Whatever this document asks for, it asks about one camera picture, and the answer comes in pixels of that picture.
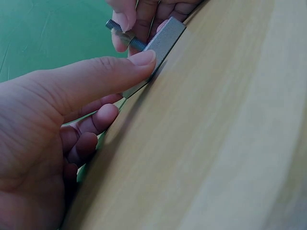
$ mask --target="light wood surface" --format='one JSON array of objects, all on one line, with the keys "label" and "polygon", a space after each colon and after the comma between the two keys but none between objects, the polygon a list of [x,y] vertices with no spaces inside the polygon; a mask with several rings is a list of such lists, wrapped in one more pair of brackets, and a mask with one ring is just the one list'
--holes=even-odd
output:
[{"label": "light wood surface", "polygon": [[211,0],[187,25],[63,229],[307,228],[306,0]]}]

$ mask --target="bolt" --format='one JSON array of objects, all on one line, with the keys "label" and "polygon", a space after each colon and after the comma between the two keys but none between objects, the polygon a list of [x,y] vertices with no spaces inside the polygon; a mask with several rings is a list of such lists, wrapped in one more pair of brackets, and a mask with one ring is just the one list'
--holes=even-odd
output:
[{"label": "bolt", "polygon": [[121,27],[119,24],[117,24],[115,21],[113,21],[112,19],[110,19],[109,21],[107,21],[106,23],[106,28],[108,28],[109,30],[114,29],[117,33],[117,35],[119,35],[119,37],[121,38],[121,40],[128,46],[131,45],[132,47],[136,48],[139,51],[143,51],[146,48],[146,44],[144,42],[142,42],[141,40],[139,40],[135,34],[133,34],[132,32],[125,32],[123,33]]}]

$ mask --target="threaded screw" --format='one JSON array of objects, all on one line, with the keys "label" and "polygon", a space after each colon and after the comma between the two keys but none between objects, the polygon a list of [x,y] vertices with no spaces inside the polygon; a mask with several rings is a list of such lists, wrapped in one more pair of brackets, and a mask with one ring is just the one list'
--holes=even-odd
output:
[{"label": "threaded screw", "polygon": [[[117,24],[112,19],[107,21],[106,28],[108,28],[109,30],[114,29],[114,30],[119,31],[121,33],[123,32],[120,25]],[[146,44],[144,42],[142,42],[141,40],[139,40],[137,37],[132,38],[132,40],[130,41],[130,45],[132,47],[136,48],[139,51],[143,51],[146,48]]]}]

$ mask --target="hand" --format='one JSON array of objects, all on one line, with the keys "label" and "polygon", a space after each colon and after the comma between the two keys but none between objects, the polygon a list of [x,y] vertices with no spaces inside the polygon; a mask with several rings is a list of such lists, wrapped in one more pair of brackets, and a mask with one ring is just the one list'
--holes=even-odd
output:
[{"label": "hand", "polygon": [[0,84],[0,229],[59,227],[65,189],[118,115],[112,103],[155,62],[153,51],[102,57]]},{"label": "hand", "polygon": [[[202,1],[162,0],[159,3],[159,0],[139,0],[137,7],[136,0],[107,0],[107,3],[114,9],[113,20],[120,24],[122,30],[125,32],[132,29],[141,41],[147,43],[165,20],[174,16],[183,22]],[[118,52],[127,50],[118,36],[113,34],[112,41]],[[132,55],[137,51],[130,48],[129,52]]]}]

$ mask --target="green background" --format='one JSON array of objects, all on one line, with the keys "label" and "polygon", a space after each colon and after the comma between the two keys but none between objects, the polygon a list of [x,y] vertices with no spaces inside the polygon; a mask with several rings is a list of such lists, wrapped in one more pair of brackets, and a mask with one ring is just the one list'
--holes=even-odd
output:
[{"label": "green background", "polygon": [[104,0],[0,0],[0,82],[100,56],[126,57]]}]

